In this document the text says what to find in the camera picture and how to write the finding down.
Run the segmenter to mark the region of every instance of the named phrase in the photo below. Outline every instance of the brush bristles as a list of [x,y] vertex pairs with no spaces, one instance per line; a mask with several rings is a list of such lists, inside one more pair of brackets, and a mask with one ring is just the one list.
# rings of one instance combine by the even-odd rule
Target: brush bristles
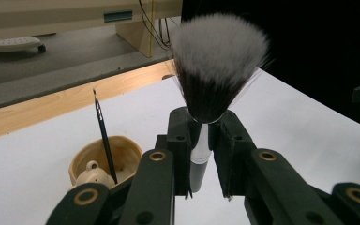
[[173,60],[191,116],[220,118],[266,57],[268,41],[254,25],[214,14],[183,23],[172,36]]

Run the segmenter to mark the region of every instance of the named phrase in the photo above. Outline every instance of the wooden desk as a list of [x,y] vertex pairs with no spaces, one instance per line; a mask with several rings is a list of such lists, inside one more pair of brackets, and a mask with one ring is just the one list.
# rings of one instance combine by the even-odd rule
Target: wooden desk
[[[181,15],[182,0],[142,0],[144,19]],[[105,12],[132,10],[131,20],[105,22]],[[153,55],[154,38],[143,23],[138,0],[0,0],[0,39],[20,38],[115,25],[116,33],[145,56]]]
[[[170,65],[24,102],[11,108],[13,119],[9,109],[1,111],[0,120],[7,113],[3,124],[17,131],[0,132],[0,224],[43,224],[66,194],[70,161],[100,138],[92,88],[101,98],[108,134],[152,149],[157,135],[167,131],[169,112],[184,106],[173,79],[157,82],[171,72]],[[156,76],[156,71],[164,72]],[[135,90],[144,78],[153,84]],[[116,91],[126,83],[132,91]],[[330,192],[339,182],[360,184],[360,125],[354,121],[261,70],[231,110],[258,147],[279,151],[312,186]],[[243,202],[222,198],[211,158],[201,191],[192,200],[176,198],[176,224],[248,224]]]

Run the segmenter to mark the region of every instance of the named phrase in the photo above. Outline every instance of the brush handle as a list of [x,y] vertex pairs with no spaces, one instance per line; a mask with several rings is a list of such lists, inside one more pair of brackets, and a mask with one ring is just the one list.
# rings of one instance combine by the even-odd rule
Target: brush handle
[[192,192],[200,190],[204,172],[209,161],[212,151],[209,150],[208,145],[208,124],[202,124],[200,137],[198,138],[197,145],[191,151],[191,167],[189,180]]

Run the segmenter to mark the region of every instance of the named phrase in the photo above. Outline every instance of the wooden edge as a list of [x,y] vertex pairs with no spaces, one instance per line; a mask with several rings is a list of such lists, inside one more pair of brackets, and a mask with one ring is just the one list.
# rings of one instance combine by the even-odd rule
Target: wooden edge
[[159,82],[168,74],[174,74],[172,60],[1,108],[0,136],[94,104],[94,88],[103,100]]

